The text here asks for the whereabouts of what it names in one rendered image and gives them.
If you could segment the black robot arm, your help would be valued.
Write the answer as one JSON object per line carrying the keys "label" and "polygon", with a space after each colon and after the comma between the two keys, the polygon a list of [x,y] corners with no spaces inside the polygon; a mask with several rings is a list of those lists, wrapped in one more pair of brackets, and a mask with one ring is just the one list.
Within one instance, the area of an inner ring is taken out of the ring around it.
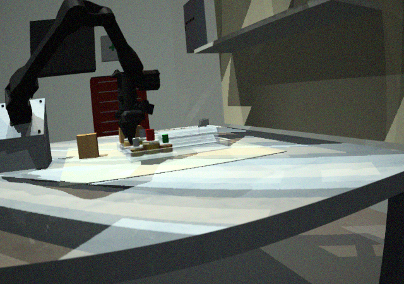
{"label": "black robot arm", "polygon": [[117,78],[118,92],[158,90],[159,70],[144,71],[137,53],[126,42],[116,22],[115,15],[108,7],[87,0],[64,0],[53,26],[35,49],[27,63],[16,70],[5,88],[5,105],[10,118],[10,126],[31,122],[32,106],[30,97],[38,90],[38,75],[63,40],[81,26],[105,28],[117,51],[117,57],[124,72],[118,69],[111,78]]}

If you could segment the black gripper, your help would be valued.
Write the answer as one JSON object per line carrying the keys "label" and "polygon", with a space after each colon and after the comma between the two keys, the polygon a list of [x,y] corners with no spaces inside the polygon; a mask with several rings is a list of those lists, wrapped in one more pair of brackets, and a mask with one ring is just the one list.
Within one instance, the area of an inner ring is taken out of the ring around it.
{"label": "black gripper", "polygon": [[133,110],[136,98],[138,98],[136,92],[118,92],[117,96],[119,109],[115,113],[115,119],[119,119],[117,122],[130,145],[133,144],[132,139],[135,138],[137,125],[145,119],[145,113],[142,110]]}

